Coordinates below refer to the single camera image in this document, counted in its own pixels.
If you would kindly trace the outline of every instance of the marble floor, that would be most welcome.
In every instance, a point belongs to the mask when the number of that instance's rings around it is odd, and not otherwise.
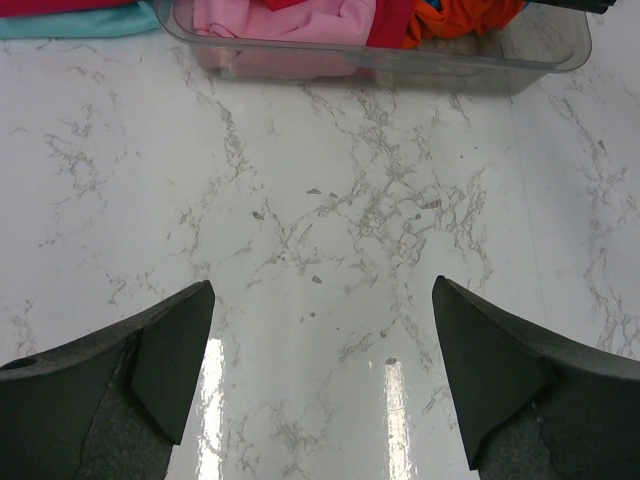
[[[619,0],[585,67],[513,98],[219,81],[161,33],[3,42],[0,364],[208,278],[168,478],[477,478],[437,275],[640,356],[638,19]]]

